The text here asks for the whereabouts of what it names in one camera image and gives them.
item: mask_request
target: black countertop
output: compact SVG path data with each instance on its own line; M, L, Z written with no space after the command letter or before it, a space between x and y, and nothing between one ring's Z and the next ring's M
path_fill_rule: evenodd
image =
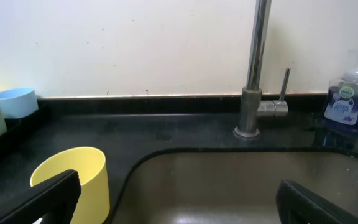
M30 188L33 170L65 149L92 146L106 155L113 209L133 166L166 149L251 149L253 151L336 151L358 156L358 138L321 128L316 113L292 112L260 119L261 135L244 141L233 135L238 113L69 115L50 120L0 163L0 202Z

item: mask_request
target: stainless steel sink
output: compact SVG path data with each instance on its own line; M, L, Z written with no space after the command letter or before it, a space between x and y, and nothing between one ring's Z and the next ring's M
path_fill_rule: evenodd
M320 152L174 153L130 176L113 223L280 223L275 194L297 181L358 217L358 159Z

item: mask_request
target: hand soap bottle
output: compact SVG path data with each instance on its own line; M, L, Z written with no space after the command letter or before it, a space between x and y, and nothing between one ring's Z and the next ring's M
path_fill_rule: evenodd
M341 78L329 81L328 97L319 117L330 129L358 133L358 50L350 50L353 59Z

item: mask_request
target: backsplash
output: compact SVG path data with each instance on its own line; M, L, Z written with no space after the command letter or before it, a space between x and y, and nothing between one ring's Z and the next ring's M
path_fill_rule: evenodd
M358 49L358 1L272 0L260 87L326 93ZM44 98L239 95L254 0L0 0L0 88Z

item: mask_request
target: metal faucet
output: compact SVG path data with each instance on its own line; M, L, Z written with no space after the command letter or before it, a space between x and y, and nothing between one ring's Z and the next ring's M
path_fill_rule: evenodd
M266 41L272 0L256 0L254 30L252 31L251 51L249 57L247 86L242 88L240 121L234 132L242 137L255 137L258 116L286 116L288 105L284 101L290 69L285 71L284 82L279 100L261 101L262 90L259 88L260 71Z

